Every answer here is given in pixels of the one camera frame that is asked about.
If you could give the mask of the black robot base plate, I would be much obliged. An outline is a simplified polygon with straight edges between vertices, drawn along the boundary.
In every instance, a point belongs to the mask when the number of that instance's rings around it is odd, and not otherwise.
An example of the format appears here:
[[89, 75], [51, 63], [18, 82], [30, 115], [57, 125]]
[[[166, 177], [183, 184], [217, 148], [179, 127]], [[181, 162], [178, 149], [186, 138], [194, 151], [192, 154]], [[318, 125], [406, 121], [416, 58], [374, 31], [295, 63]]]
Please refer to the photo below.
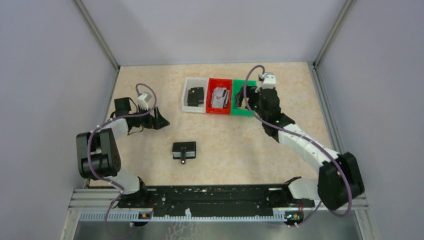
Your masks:
[[158, 185], [123, 195], [120, 209], [153, 208], [155, 217], [270, 217], [274, 208], [313, 208], [310, 199], [295, 199], [286, 184]]

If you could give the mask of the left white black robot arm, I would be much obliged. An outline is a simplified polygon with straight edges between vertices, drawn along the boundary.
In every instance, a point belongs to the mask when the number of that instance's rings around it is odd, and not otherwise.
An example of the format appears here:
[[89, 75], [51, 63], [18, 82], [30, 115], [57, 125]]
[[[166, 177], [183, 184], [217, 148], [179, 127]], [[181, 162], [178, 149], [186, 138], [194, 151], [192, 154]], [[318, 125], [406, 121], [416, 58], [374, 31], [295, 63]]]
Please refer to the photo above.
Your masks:
[[126, 136], [133, 128], [160, 130], [170, 125], [158, 107], [148, 109], [148, 101], [139, 97], [134, 102], [129, 97], [114, 100], [116, 117], [97, 131], [76, 136], [77, 168], [84, 179], [103, 180], [121, 191], [138, 207], [149, 203], [150, 193], [142, 179], [122, 167], [116, 140]]

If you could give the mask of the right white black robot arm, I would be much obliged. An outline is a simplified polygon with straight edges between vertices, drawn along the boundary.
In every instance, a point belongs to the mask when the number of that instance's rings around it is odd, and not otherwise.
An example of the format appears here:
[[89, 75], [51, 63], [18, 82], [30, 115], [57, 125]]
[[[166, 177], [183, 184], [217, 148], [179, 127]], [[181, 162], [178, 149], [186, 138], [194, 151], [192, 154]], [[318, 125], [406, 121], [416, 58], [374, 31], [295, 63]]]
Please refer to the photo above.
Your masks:
[[274, 88], [243, 85], [235, 96], [236, 106], [242, 103], [261, 121], [268, 136], [296, 152], [318, 174], [317, 179], [291, 180], [281, 193], [283, 203], [295, 206], [301, 199], [319, 200], [332, 212], [347, 206], [349, 213], [354, 198], [365, 191], [356, 157], [329, 149], [305, 133], [282, 112]]

